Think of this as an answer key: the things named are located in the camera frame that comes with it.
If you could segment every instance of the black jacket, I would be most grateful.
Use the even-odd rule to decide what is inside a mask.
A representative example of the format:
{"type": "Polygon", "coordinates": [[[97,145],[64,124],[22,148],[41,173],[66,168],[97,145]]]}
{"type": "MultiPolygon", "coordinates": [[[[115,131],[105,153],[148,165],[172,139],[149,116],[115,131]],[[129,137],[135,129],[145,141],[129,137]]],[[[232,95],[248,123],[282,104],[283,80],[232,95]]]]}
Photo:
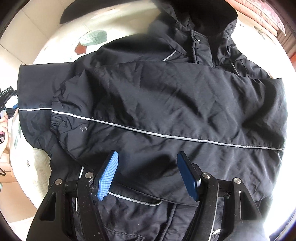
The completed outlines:
{"type": "Polygon", "coordinates": [[[99,205],[112,240],[182,239],[198,203],[177,152],[216,178],[241,178],[263,211],[284,150],[282,80],[238,51],[235,10],[224,0],[156,4],[162,12],[147,34],[73,63],[20,67],[20,124],[51,157],[49,185],[119,153],[99,205]]]}

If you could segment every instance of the bed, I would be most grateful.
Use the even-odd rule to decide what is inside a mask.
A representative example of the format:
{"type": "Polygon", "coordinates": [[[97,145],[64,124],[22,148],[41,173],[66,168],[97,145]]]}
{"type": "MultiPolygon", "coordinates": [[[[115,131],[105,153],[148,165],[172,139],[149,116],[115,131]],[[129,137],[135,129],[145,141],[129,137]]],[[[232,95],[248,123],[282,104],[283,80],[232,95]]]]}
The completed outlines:
{"type": "MultiPolygon", "coordinates": [[[[91,12],[64,24],[40,51],[34,64],[75,61],[80,56],[98,50],[103,44],[124,36],[145,32],[159,14],[148,0],[116,5],[91,12]]],[[[296,73],[276,37],[256,21],[238,12],[238,22],[232,34],[237,48],[258,64],[272,78],[282,78],[286,88],[288,110],[293,108],[296,73]]],[[[288,124],[295,122],[290,111],[288,124]]],[[[295,127],[288,125],[283,165],[274,189],[274,200],[265,222],[268,235],[289,217],[295,209],[295,194],[289,192],[294,180],[293,134],[295,127]],[[283,205],[282,196],[286,196],[283,205]]],[[[18,115],[13,118],[10,144],[11,164],[20,186],[38,208],[48,190],[50,158],[43,150],[32,148],[22,135],[18,115]]]]}

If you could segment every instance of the bolt head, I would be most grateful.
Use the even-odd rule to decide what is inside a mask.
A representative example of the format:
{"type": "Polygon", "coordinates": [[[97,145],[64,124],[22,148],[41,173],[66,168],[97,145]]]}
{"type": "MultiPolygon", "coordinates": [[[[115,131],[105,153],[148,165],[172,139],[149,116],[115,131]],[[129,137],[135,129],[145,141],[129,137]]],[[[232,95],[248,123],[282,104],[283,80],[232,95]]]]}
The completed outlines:
{"type": "Polygon", "coordinates": [[[84,175],[86,178],[92,178],[94,175],[92,172],[87,172],[85,175],[84,175]]]}
{"type": "Polygon", "coordinates": [[[54,181],[55,185],[60,185],[62,182],[63,182],[62,179],[56,179],[54,181]]]}
{"type": "Polygon", "coordinates": [[[208,172],[204,172],[204,173],[202,174],[202,176],[203,176],[205,179],[209,179],[209,178],[211,177],[211,174],[208,173],[208,172]]]}
{"type": "Polygon", "coordinates": [[[241,183],[242,183],[242,181],[241,181],[238,177],[234,178],[233,181],[234,181],[236,184],[241,184],[241,183]]]}

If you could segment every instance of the reflective stripe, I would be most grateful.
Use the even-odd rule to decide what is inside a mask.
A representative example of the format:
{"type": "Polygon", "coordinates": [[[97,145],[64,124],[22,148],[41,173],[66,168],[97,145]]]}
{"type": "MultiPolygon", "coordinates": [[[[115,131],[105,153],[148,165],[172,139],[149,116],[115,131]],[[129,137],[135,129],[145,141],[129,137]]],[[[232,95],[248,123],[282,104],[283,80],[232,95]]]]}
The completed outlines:
{"type": "Polygon", "coordinates": [[[174,52],[172,52],[168,57],[166,57],[162,61],[166,61],[168,58],[172,57],[176,52],[177,52],[177,50],[175,50],[174,52]]]}
{"type": "Polygon", "coordinates": [[[221,231],[221,229],[213,230],[213,231],[212,231],[212,235],[219,234],[220,231],[221,231]]]}
{"type": "Polygon", "coordinates": [[[237,69],[235,68],[234,64],[233,64],[233,63],[231,63],[231,65],[232,65],[232,67],[234,68],[234,70],[235,70],[236,74],[239,76],[239,73],[237,72],[237,69]]]}
{"type": "MultiPolygon", "coordinates": [[[[82,166],[82,168],[81,168],[81,171],[80,171],[80,174],[79,174],[79,178],[78,179],[81,178],[82,173],[83,173],[83,169],[84,169],[84,166],[82,166]]],[[[76,198],[76,200],[75,200],[76,211],[77,211],[77,201],[78,201],[78,198],[76,198]]]]}
{"type": "Polygon", "coordinates": [[[277,150],[277,151],[283,151],[284,150],[284,149],[281,149],[281,148],[264,147],[264,146],[245,146],[245,145],[229,144],[229,143],[222,143],[222,142],[203,140],[203,139],[195,139],[195,138],[189,138],[189,137],[164,135],[164,134],[159,134],[159,133],[155,133],[155,132],[144,131],[144,130],[139,130],[139,129],[135,129],[135,128],[127,127],[127,126],[122,126],[122,125],[118,125],[118,124],[115,124],[115,123],[106,122],[106,121],[103,121],[103,120],[95,120],[95,119],[91,119],[91,118],[87,118],[87,117],[83,117],[83,116],[78,116],[78,115],[74,115],[74,114],[67,113],[67,112],[60,112],[60,111],[55,111],[55,110],[52,110],[52,112],[56,113],[56,114],[68,115],[68,116],[72,116],[72,117],[76,117],[76,118],[84,119],[84,120],[88,120],[88,121],[95,121],[95,122],[99,122],[99,123],[102,123],[102,124],[123,128],[123,129],[129,130],[129,131],[135,131],[135,132],[140,132],[140,133],[144,133],[144,134],[148,134],[148,135],[152,135],[152,136],[169,138],[169,139],[178,139],[178,140],[184,140],[184,141],[211,143],[211,144],[216,144],[216,145],[221,145],[221,146],[240,147],[240,148],[248,148],[248,149],[266,149],[266,150],[277,150]]]}
{"type": "Polygon", "coordinates": [[[20,109],[18,110],[23,110],[23,111],[33,111],[33,110],[51,110],[51,108],[36,108],[36,109],[20,109]]]}
{"type": "Polygon", "coordinates": [[[159,204],[161,204],[163,202],[163,201],[159,201],[158,203],[153,204],[153,203],[149,203],[149,202],[142,202],[142,201],[138,201],[138,200],[131,199],[131,198],[128,198],[128,197],[124,197],[124,196],[121,196],[121,195],[118,195],[118,194],[114,194],[112,192],[108,192],[108,194],[110,194],[112,196],[115,196],[115,197],[118,197],[118,198],[122,198],[122,199],[128,200],[128,201],[132,201],[132,202],[144,204],[144,205],[147,205],[147,206],[157,206],[157,205],[159,205],[159,204]]]}

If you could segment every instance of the snap button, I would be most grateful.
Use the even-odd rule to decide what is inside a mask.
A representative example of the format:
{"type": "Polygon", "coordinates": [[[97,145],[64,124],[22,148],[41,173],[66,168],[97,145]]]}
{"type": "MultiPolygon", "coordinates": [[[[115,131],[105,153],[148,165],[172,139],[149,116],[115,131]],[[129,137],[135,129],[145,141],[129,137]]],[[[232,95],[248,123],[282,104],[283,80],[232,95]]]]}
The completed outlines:
{"type": "Polygon", "coordinates": [[[200,41],[200,40],[197,38],[197,36],[196,36],[196,35],[194,36],[194,38],[195,38],[195,40],[196,40],[196,41],[198,41],[198,42],[200,41]]]}

